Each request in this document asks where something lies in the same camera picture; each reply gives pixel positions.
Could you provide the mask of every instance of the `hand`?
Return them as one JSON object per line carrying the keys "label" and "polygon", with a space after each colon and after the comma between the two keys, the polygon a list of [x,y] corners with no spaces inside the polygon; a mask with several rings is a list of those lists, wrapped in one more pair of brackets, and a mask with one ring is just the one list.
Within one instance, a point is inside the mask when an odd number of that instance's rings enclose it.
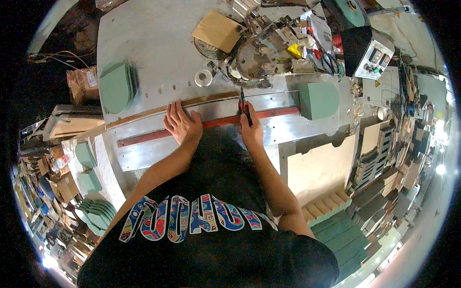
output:
{"label": "hand", "polygon": [[180,145],[184,142],[198,145],[203,133],[200,114],[192,111],[190,115],[192,120],[184,113],[181,100],[172,102],[166,107],[163,125]]}
{"label": "hand", "polygon": [[241,133],[243,143],[247,147],[248,151],[264,148],[264,144],[262,141],[262,126],[258,120],[258,117],[256,116],[256,111],[254,110],[253,105],[250,102],[248,102],[248,109],[250,111],[250,117],[253,121],[253,125],[249,127],[247,115],[245,115],[245,113],[242,113],[242,115],[240,116],[240,123],[242,125]]}

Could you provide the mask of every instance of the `electrical box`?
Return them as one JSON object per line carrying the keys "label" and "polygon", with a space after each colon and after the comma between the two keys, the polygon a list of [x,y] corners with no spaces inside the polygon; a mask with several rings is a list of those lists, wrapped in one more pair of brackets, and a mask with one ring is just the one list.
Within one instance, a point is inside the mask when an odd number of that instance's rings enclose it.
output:
{"label": "electrical box", "polygon": [[363,96],[360,103],[389,108],[397,95],[400,95],[400,80],[397,67],[387,67],[378,80],[363,79]]}
{"label": "electrical box", "polygon": [[347,29],[341,39],[349,77],[379,79],[395,52],[394,44],[371,26]]}

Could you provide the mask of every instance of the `metal table surface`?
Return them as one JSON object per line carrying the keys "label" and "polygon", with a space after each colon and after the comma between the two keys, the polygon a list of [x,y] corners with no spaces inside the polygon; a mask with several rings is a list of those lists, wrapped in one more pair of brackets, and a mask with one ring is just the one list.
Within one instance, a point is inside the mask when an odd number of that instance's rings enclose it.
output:
{"label": "metal table surface", "polygon": [[[103,111],[106,124],[166,105],[179,98],[188,99],[240,90],[239,86],[226,82],[221,77],[215,77],[212,84],[205,88],[198,87],[194,82],[196,72],[206,69],[209,59],[195,48],[190,36],[192,30],[210,9],[217,9],[239,19],[225,1],[221,2],[130,0],[101,18],[97,52],[98,75],[107,63],[124,61],[137,69],[139,78],[138,90],[129,107],[119,114],[107,114]],[[324,15],[320,6],[315,10],[318,15]],[[259,12],[272,20],[286,15],[295,18],[303,13],[300,7],[261,8]],[[246,89],[244,92],[255,109],[260,111],[293,106],[299,99],[299,83],[324,81],[333,83],[341,91],[337,76],[304,74],[274,76],[271,78],[274,88]],[[264,144],[334,133],[341,125],[350,123],[348,117],[351,114],[344,114],[343,110],[352,109],[352,96],[350,92],[347,95],[340,94],[340,109],[329,118],[309,121],[298,114],[262,119]],[[238,99],[206,103],[186,110],[200,112],[203,121],[232,116],[237,113]],[[163,117],[164,113],[160,113],[105,132],[123,171],[149,167],[178,147],[173,137],[117,147],[116,142],[121,139],[163,129]]]}

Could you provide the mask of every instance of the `red rubber strip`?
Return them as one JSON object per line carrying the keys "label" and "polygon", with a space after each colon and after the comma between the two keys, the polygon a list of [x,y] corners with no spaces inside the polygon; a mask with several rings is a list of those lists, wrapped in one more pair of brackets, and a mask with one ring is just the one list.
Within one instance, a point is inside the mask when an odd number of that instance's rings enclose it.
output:
{"label": "red rubber strip", "polygon": [[[259,112],[256,112],[256,115],[258,116],[258,119],[263,119],[263,118],[269,118],[269,117],[274,117],[274,116],[299,114],[299,113],[300,112],[299,112],[298,107],[287,107],[287,108],[278,108],[278,109],[272,109],[272,110],[259,111]],[[225,126],[225,125],[237,124],[237,123],[240,123],[240,116],[229,116],[229,117],[224,117],[224,118],[208,120],[208,121],[202,122],[202,125],[204,129],[207,129],[207,128],[212,128],[212,127]],[[168,130],[159,130],[159,131],[151,132],[148,134],[128,138],[125,140],[120,140],[117,142],[117,147],[119,148],[127,147],[130,145],[135,145],[135,144],[143,143],[143,142],[150,141],[150,140],[156,140],[156,139],[160,139],[160,138],[164,138],[168,136],[171,136],[171,133]]]}

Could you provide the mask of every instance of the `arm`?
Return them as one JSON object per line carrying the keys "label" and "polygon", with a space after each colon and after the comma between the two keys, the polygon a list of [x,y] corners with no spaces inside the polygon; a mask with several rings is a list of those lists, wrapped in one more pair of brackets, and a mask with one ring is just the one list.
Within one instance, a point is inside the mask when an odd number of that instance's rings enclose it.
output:
{"label": "arm", "polygon": [[298,235],[315,238],[304,220],[298,199],[296,199],[288,185],[283,182],[264,150],[262,126],[251,103],[249,103],[249,109],[253,125],[248,126],[248,119],[245,114],[242,114],[240,121],[242,124],[243,143],[253,159],[253,164],[266,191],[266,200],[272,213],[276,217],[281,216],[279,227],[282,230],[291,230]]}
{"label": "arm", "polygon": [[142,197],[189,168],[192,155],[197,149],[203,132],[200,114],[192,111],[191,116],[192,120],[184,113],[181,100],[167,106],[163,124],[180,146],[168,157],[146,170],[131,195],[120,207],[101,240]]}

